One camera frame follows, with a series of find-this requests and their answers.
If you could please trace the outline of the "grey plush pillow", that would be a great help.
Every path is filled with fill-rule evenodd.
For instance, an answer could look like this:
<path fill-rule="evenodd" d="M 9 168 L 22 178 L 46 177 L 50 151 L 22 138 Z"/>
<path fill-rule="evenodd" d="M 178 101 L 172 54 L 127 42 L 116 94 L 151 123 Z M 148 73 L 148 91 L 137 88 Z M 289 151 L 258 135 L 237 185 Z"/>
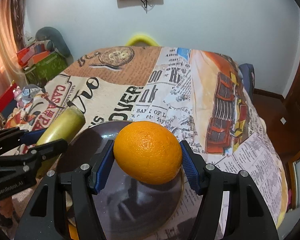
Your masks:
<path fill-rule="evenodd" d="M 37 41 L 50 40 L 53 43 L 53 47 L 64 56 L 69 57 L 71 55 L 70 49 L 67 46 L 61 33 L 53 27 L 43 27 L 36 32 Z"/>

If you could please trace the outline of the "pink rabbit toy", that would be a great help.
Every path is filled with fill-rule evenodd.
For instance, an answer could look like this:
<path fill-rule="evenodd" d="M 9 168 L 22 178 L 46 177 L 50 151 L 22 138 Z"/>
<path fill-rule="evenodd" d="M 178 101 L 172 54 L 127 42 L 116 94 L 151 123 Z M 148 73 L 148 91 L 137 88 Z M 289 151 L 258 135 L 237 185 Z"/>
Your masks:
<path fill-rule="evenodd" d="M 17 107 L 24 108 L 24 106 L 27 104 L 26 89 L 21 89 L 19 86 L 15 87 L 13 89 L 13 96 L 15 101 L 17 102 Z"/>

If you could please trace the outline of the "blue backpack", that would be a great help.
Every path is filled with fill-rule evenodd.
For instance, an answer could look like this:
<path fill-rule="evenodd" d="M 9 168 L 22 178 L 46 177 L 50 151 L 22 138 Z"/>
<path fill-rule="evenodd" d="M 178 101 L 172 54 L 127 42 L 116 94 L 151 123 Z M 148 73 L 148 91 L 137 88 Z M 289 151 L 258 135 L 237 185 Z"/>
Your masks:
<path fill-rule="evenodd" d="M 242 83 L 247 91 L 249 98 L 253 101 L 253 93 L 255 88 L 255 71 L 252 64 L 245 63 L 239 65 L 239 71 L 242 78 Z"/>

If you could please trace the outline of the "green sugarcane piece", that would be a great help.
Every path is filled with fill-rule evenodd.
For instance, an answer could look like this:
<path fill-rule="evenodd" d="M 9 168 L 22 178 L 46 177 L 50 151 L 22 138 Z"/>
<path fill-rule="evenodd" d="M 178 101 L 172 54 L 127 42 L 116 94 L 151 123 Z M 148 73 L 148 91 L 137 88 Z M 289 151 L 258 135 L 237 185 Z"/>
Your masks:
<path fill-rule="evenodd" d="M 82 111 L 75 105 L 68 107 L 58 116 L 39 138 L 36 146 L 64 139 L 68 144 L 85 124 L 85 117 Z"/>

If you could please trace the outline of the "yellow foam chair back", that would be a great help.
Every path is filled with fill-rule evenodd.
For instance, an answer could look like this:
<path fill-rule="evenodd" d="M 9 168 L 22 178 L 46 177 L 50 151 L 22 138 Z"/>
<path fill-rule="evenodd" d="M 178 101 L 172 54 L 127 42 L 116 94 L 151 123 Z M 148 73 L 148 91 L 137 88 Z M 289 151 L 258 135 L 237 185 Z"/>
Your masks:
<path fill-rule="evenodd" d="M 155 42 L 151 37 L 147 35 L 137 34 L 132 36 L 127 42 L 126 46 L 136 46 L 137 44 L 145 44 L 147 46 L 158 47 L 158 43 Z"/>

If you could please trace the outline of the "red gift box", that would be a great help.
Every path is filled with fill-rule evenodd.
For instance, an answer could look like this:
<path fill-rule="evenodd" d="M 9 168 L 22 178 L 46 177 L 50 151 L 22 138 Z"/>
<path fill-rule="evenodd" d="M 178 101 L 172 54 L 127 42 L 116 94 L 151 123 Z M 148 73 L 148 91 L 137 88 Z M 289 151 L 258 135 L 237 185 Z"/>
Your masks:
<path fill-rule="evenodd" d="M 17 84 L 13 81 L 0 97 L 0 113 L 4 112 L 6 109 L 14 109 L 14 107 L 17 106 L 13 94 L 13 90 L 16 89 L 16 87 Z"/>

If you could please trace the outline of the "orange curtain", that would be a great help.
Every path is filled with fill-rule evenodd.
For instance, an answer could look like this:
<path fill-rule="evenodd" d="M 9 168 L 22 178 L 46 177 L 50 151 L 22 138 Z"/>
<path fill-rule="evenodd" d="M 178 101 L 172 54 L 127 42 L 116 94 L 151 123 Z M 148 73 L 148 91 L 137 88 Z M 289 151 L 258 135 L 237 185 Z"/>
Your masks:
<path fill-rule="evenodd" d="M 11 0 L 0 0 L 0 97 L 12 83 L 27 85 L 26 76 L 18 64 L 14 40 Z M 0 113 L 0 129 L 4 118 Z"/>

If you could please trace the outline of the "retro print tablecloth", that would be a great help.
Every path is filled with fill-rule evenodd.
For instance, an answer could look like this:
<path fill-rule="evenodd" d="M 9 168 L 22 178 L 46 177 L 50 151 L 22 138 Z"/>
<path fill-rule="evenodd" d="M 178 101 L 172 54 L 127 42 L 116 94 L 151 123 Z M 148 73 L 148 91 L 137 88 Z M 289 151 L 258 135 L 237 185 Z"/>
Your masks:
<path fill-rule="evenodd" d="M 247 171 L 275 226 L 283 221 L 288 195 L 282 162 L 232 58 L 185 48 L 99 49 L 49 81 L 23 110 L 13 112 L 6 126 L 46 128 L 67 103 L 85 116 L 80 131 L 109 121 L 150 121 L 186 140 L 221 171 Z M 177 210 L 145 239 L 189 237 L 200 201 L 184 174 Z"/>

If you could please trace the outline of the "large orange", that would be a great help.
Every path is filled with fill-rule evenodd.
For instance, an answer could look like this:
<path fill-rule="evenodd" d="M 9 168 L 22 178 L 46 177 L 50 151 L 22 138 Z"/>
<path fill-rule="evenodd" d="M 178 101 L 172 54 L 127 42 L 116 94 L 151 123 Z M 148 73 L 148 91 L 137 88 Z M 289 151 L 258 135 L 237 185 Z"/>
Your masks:
<path fill-rule="evenodd" d="M 121 129 L 113 152 L 126 174 L 151 185 L 173 180 L 182 163 L 177 138 L 165 127 L 150 121 L 135 121 Z"/>

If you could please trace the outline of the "green storage box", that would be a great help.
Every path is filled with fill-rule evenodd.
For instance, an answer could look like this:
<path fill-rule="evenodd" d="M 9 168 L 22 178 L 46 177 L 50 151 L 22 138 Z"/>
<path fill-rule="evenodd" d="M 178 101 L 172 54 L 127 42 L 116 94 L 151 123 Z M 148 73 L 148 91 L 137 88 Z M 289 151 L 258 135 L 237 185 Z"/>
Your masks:
<path fill-rule="evenodd" d="M 50 53 L 47 57 L 25 70 L 29 84 L 43 88 L 50 80 L 68 67 L 64 57 L 57 52 Z"/>

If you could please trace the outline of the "dark purple plate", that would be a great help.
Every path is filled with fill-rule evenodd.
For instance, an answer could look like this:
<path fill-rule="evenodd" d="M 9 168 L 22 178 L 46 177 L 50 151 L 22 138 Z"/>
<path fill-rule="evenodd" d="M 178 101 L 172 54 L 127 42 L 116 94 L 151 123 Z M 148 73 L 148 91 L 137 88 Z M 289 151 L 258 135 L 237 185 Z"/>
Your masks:
<path fill-rule="evenodd" d="M 79 132 L 57 164 L 57 172 L 72 171 L 114 140 L 129 121 L 109 121 Z M 162 185 L 142 183 L 114 163 L 104 189 L 93 196 L 106 239 L 145 239 L 159 231 L 177 210 L 184 187 L 179 171 Z"/>

